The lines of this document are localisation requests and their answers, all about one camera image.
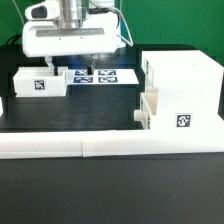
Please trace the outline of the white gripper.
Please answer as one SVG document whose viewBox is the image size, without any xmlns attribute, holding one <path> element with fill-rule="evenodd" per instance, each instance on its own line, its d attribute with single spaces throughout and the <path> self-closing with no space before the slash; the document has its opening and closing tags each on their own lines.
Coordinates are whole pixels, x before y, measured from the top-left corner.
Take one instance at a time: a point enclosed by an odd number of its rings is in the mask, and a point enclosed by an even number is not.
<svg viewBox="0 0 224 224">
<path fill-rule="evenodd" d="M 114 53 L 119 44 L 115 22 L 104 16 L 90 17 L 82 28 L 59 28 L 53 21 L 29 21 L 22 34 L 24 54 L 45 57 L 54 76 L 58 76 L 58 70 L 51 56 L 95 54 L 87 65 L 87 74 L 93 75 L 98 54 Z"/>
</svg>

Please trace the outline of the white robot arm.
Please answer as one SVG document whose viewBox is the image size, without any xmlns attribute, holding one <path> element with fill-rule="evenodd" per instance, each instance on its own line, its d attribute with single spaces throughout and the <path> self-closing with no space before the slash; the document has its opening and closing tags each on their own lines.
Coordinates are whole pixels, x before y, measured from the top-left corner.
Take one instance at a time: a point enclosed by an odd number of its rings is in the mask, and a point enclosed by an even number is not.
<svg viewBox="0 0 224 224">
<path fill-rule="evenodd" d="M 25 10 L 22 47 L 27 57 L 43 57 L 52 72 L 57 56 L 103 55 L 119 48 L 109 7 L 90 6 L 90 0 L 43 0 Z"/>
</svg>

